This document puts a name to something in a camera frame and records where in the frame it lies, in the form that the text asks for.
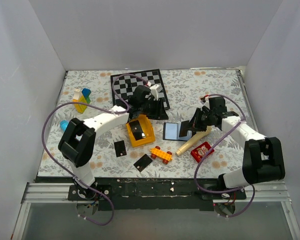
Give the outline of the yellow plastic bin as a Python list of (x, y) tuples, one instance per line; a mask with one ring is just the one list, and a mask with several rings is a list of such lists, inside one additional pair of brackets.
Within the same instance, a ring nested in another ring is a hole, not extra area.
[(144, 114), (128, 122), (126, 128), (133, 148), (153, 143), (156, 140), (152, 123)]

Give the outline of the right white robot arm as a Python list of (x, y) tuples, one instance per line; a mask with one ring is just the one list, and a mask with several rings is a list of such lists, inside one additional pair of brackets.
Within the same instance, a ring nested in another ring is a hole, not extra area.
[(243, 148), (242, 167), (219, 175), (212, 189), (198, 186), (200, 191), (227, 199), (246, 186), (284, 179), (286, 171), (282, 144), (277, 137), (267, 137), (248, 126), (244, 112), (229, 111), (226, 106), (228, 97), (225, 95), (207, 94), (200, 100), (203, 106), (195, 110), (187, 129), (200, 132), (208, 127), (217, 127), (225, 134), (212, 149), (227, 136)]

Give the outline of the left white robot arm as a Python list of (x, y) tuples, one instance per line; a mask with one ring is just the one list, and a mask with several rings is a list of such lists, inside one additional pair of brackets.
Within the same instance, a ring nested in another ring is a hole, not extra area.
[(151, 120), (167, 120), (163, 99), (159, 98), (162, 86), (139, 85), (127, 102), (113, 106), (105, 113), (85, 120), (73, 118), (69, 121), (65, 132), (58, 144), (58, 149), (70, 164), (76, 176), (74, 183), (79, 196), (91, 200), (96, 196), (93, 185), (95, 177), (89, 166), (93, 155), (95, 140), (102, 134), (115, 127), (125, 125), (135, 120), (139, 115), (145, 115)]

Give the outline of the black leather card holder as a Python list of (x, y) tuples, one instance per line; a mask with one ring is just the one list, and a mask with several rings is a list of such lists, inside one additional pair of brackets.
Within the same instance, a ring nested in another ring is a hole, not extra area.
[(191, 131), (188, 131), (186, 136), (179, 136), (180, 128), (181, 123), (165, 122), (163, 124), (162, 139), (169, 141), (188, 141), (193, 136), (193, 133)]

